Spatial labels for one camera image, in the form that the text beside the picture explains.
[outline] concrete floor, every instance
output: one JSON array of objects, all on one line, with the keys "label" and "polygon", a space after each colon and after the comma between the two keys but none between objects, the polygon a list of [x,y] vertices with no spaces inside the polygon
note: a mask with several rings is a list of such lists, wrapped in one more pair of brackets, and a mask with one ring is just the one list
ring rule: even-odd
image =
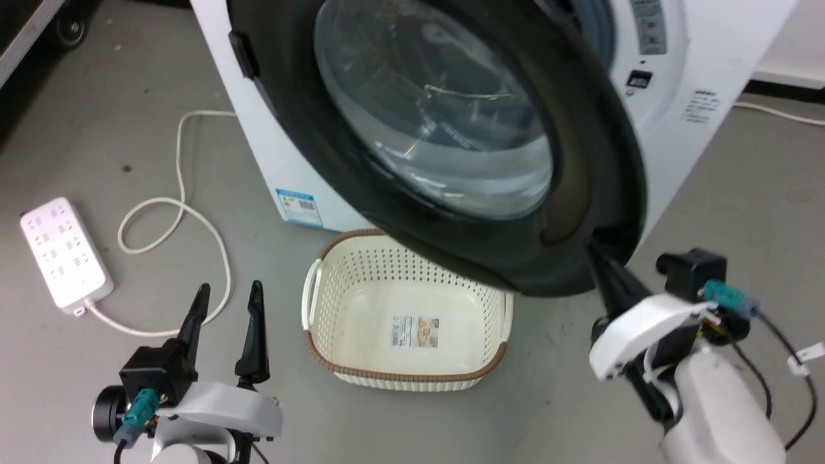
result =
[{"label": "concrete floor", "polygon": [[[748,99],[825,119],[825,107]],[[200,283],[223,292],[215,242],[192,218],[154,253],[127,256],[116,242],[132,205],[177,194],[176,124],[198,108],[230,105],[192,14],[108,0],[87,42],[50,70],[14,126],[0,128],[0,462],[111,462],[114,446],[92,435],[90,408],[145,343],[54,308],[17,225],[23,211],[56,196],[74,203],[115,279],[99,307],[125,323],[170,329]],[[272,373],[262,391],[285,411],[284,436],[261,446],[273,464],[662,461],[661,431],[629,386],[589,371],[589,330],[602,311],[593,294],[517,299],[502,365],[470,391],[400,394],[338,381],[306,353],[298,310],[306,268],[333,233],[281,221],[236,121],[204,119],[185,146],[190,202],[223,234],[236,281],[230,307],[201,335],[200,378],[234,381],[245,298],[260,279]],[[735,110],[631,267],[659,288],[660,253],[719,251],[730,281],[760,298],[791,340],[822,339],[823,146],[822,128]],[[128,241],[153,240],[174,212],[140,215]],[[773,387],[774,424],[787,438],[807,413],[803,384],[761,327],[744,347]],[[825,385],[825,363],[812,370]],[[823,430],[817,422],[789,462],[820,462]],[[123,462],[147,462],[149,449],[143,439]]]}]

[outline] energy label sticker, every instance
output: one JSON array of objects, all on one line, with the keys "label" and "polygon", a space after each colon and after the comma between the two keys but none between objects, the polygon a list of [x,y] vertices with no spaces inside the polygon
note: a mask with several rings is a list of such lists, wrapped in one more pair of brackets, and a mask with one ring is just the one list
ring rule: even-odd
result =
[{"label": "energy label sticker", "polygon": [[278,195],[280,204],[284,207],[286,220],[296,224],[323,227],[321,214],[318,213],[318,205],[312,195],[281,190],[280,188],[275,189],[275,193]]}]

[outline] power strip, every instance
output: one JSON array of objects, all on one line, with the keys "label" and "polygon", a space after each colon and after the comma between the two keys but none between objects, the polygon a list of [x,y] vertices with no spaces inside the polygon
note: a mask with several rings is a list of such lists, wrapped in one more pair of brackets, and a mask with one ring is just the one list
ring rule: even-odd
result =
[{"label": "power strip", "polygon": [[54,303],[64,313],[82,316],[88,306],[115,288],[66,198],[55,198],[25,213],[20,227]]}]

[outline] washing machine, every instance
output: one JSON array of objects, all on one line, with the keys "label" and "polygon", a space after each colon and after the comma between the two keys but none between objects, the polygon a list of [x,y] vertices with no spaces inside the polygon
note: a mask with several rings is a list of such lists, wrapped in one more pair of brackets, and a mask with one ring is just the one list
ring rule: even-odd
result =
[{"label": "washing machine", "polygon": [[530,296],[626,262],[794,0],[199,0],[290,221]]}]

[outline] basket handle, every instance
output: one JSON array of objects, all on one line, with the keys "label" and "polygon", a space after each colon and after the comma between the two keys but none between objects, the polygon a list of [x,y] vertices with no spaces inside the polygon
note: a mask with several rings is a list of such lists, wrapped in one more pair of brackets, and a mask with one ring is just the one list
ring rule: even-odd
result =
[{"label": "basket handle", "polygon": [[510,329],[513,326],[513,295],[504,295],[504,324],[502,325],[502,341],[506,342],[510,338]]},{"label": "basket handle", "polygon": [[304,279],[304,291],[301,294],[301,325],[309,330],[315,319],[315,301],[318,299],[318,282],[321,280],[321,258],[309,266],[307,277]]}]

